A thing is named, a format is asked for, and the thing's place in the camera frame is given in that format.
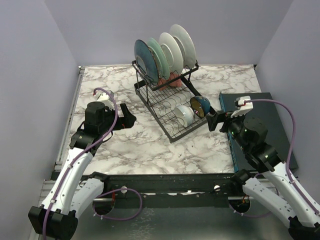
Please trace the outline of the dark bowl cream inside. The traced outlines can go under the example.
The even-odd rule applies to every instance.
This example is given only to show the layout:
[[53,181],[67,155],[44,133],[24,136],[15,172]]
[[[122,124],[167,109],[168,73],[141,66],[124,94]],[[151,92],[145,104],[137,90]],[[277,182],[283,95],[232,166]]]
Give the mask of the dark bowl cream inside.
[[190,105],[193,112],[199,117],[204,118],[209,112],[211,103],[204,96],[194,96],[190,99]]

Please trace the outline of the white small bowl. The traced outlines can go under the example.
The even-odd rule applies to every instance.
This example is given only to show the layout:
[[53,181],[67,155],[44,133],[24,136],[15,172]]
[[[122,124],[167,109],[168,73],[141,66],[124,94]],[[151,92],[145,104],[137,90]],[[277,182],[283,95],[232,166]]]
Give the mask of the white small bowl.
[[183,127],[186,128],[193,123],[194,111],[191,107],[179,105],[174,108],[173,113]]

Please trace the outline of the black wire dish rack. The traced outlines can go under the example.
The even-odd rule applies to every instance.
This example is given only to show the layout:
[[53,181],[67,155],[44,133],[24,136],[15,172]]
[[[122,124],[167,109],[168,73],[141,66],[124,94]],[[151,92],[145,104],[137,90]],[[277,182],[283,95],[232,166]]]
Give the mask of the black wire dish rack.
[[135,93],[152,114],[170,143],[177,142],[207,123],[205,117],[194,116],[192,124],[188,127],[183,127],[174,114],[175,107],[181,105],[190,107],[190,99],[201,95],[191,82],[192,73],[199,69],[198,63],[192,69],[184,69],[182,74],[174,79],[181,79],[182,87],[169,86],[173,82],[171,80],[166,83],[167,87],[162,91],[159,91],[158,86],[147,82],[139,70],[136,60],[133,60],[131,64],[136,74]]

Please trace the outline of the plain pink mug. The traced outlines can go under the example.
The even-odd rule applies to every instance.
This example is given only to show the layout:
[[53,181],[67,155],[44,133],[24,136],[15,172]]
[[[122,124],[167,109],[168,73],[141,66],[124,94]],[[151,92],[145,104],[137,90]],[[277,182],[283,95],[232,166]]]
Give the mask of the plain pink mug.
[[[171,80],[177,78],[178,76],[179,76],[179,74],[177,74],[177,73],[171,73],[169,80],[171,81]],[[180,87],[182,87],[182,81],[181,81],[181,79],[179,78],[179,79],[177,79],[177,80],[175,80],[175,81],[172,81],[169,85],[170,85],[171,87],[180,88]]]

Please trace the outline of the pink printed coffee mug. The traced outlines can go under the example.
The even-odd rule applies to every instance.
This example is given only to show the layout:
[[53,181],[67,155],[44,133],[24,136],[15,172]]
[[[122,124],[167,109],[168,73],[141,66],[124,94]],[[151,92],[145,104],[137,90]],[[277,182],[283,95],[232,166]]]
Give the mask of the pink printed coffee mug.
[[159,87],[159,91],[163,91],[167,87],[168,80],[165,78],[160,78],[157,86]]

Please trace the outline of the blue ceramic plate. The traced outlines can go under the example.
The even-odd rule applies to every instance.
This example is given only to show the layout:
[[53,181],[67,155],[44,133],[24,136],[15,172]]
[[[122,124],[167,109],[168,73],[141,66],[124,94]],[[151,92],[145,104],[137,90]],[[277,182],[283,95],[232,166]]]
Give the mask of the blue ceramic plate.
[[137,66],[148,83],[156,86],[159,81],[158,68],[147,44],[137,39],[134,43],[134,56]]

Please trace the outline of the red plate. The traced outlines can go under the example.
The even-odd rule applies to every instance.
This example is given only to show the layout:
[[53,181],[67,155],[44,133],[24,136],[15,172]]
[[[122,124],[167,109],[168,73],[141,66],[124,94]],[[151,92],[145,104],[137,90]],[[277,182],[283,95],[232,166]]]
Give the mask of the red plate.
[[196,65],[197,59],[195,45],[189,33],[181,25],[174,24],[170,27],[169,34],[175,39],[180,48],[183,67],[192,69]]

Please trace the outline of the light blue floral plate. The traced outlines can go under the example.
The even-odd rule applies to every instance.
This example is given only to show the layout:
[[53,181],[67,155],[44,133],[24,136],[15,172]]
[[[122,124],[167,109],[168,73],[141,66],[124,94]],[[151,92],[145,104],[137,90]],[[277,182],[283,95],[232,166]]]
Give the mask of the light blue floral plate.
[[147,40],[147,46],[151,49],[152,54],[154,55],[159,78],[168,80],[170,78],[170,68],[160,44],[151,37]]

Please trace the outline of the white plate lettered rim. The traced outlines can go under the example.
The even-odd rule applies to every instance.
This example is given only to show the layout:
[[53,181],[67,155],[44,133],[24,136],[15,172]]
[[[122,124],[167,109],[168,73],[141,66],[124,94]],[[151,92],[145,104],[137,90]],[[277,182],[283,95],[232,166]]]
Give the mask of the white plate lettered rim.
[[170,72],[180,74],[184,67],[184,60],[176,40],[169,33],[163,32],[159,36],[158,43],[167,59]]

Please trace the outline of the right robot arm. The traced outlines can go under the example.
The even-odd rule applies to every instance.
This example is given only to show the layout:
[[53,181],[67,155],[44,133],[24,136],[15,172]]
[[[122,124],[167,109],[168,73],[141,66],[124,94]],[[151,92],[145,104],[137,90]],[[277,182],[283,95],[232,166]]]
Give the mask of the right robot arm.
[[314,200],[292,175],[287,163],[279,158],[276,149],[265,142],[268,130],[264,123],[259,118],[233,116],[231,111],[208,114],[206,119],[209,131],[223,124],[220,132],[231,134],[247,162],[268,179],[279,194],[264,189],[246,169],[232,176],[230,191],[236,196],[245,193],[257,200],[288,228],[294,240],[318,240],[320,215],[310,206]]

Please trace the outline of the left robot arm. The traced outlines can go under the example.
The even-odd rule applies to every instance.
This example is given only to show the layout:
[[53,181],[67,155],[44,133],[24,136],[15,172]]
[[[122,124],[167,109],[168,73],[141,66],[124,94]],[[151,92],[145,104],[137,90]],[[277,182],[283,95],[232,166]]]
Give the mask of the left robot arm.
[[111,185],[91,177],[88,186],[78,190],[80,180],[106,136],[114,131],[130,129],[137,118],[120,104],[123,116],[103,101],[87,104],[84,121],[71,137],[67,160],[52,189],[39,207],[30,208],[28,218],[34,231],[56,240],[69,240],[74,235],[79,218],[96,196],[107,197]]

